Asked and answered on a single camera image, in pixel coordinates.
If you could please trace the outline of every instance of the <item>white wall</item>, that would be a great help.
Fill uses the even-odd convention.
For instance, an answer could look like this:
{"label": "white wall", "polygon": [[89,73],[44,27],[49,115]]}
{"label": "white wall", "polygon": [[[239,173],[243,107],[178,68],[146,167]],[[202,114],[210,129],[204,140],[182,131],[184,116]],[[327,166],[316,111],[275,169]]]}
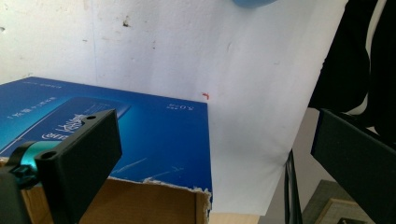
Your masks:
{"label": "white wall", "polygon": [[49,77],[207,102],[213,209],[262,215],[345,2],[0,0],[0,82]]}

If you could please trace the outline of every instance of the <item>blue object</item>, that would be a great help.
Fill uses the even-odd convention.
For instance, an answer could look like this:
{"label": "blue object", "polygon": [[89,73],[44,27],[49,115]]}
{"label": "blue object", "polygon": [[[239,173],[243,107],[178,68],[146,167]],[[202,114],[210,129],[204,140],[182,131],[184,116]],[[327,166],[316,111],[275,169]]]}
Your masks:
{"label": "blue object", "polygon": [[61,143],[61,141],[42,141],[32,144],[23,154],[21,159],[21,165],[31,165],[32,169],[37,172],[37,166],[35,165],[35,156],[42,151],[56,147],[59,143]]}
{"label": "blue object", "polygon": [[263,7],[275,2],[276,0],[233,0],[240,7]]}

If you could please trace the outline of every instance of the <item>black bracket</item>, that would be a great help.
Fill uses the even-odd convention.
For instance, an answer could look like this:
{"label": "black bracket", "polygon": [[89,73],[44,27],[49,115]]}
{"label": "black bracket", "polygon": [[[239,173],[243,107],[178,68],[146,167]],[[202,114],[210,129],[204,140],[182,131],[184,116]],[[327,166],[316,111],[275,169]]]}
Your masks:
{"label": "black bracket", "polygon": [[[26,211],[21,207],[19,190],[24,187],[19,185],[19,180],[25,183],[27,178],[31,185],[35,183],[36,176],[43,185],[54,223],[78,223],[122,154],[117,121],[115,110],[102,111],[83,119],[83,126],[75,133],[56,147],[35,156],[36,175],[28,166],[21,166],[21,160],[11,156],[6,166],[0,169],[2,223],[30,223],[26,218],[21,219]],[[15,214],[15,210],[9,206],[14,202],[4,200],[12,201],[12,197],[8,197],[10,194],[6,195],[1,190],[9,190],[16,195],[13,198],[15,208],[21,209],[23,216],[10,215],[9,218],[20,217],[21,221],[3,219],[3,213]]]}

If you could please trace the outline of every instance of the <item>red mark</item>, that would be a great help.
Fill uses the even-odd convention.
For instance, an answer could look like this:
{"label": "red mark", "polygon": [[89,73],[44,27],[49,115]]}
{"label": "red mark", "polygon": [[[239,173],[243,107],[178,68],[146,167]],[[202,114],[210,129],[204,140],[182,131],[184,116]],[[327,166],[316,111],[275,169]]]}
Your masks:
{"label": "red mark", "polygon": [[202,95],[203,95],[203,96],[206,96],[206,100],[209,100],[209,93],[203,92]]}

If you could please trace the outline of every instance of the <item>black fabric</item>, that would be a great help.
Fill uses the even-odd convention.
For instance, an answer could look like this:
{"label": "black fabric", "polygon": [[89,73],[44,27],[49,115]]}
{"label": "black fabric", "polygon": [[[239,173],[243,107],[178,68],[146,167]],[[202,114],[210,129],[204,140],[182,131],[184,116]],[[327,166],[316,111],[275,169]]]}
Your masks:
{"label": "black fabric", "polygon": [[371,47],[368,105],[359,116],[365,126],[396,142],[396,2],[388,0],[375,29]]}
{"label": "black fabric", "polygon": [[348,111],[367,94],[370,60],[365,49],[376,0],[350,0],[320,72],[309,107]]}
{"label": "black fabric", "polygon": [[388,0],[365,49],[376,0],[350,0],[323,64],[309,107],[347,112],[368,104],[358,122],[396,142],[396,1]]}

